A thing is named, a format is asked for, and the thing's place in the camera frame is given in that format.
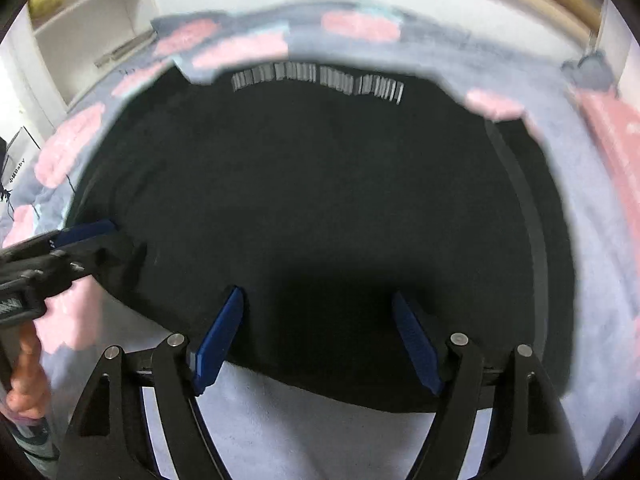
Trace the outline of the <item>left hand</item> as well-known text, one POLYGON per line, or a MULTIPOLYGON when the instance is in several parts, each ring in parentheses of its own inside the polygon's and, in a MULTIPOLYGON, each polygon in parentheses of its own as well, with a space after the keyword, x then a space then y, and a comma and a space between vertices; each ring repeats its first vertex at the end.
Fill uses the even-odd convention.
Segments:
POLYGON ((24 323, 18 333, 20 352, 11 375, 6 406, 13 414, 37 420, 47 414, 50 387, 41 365, 41 341, 32 321, 24 323))

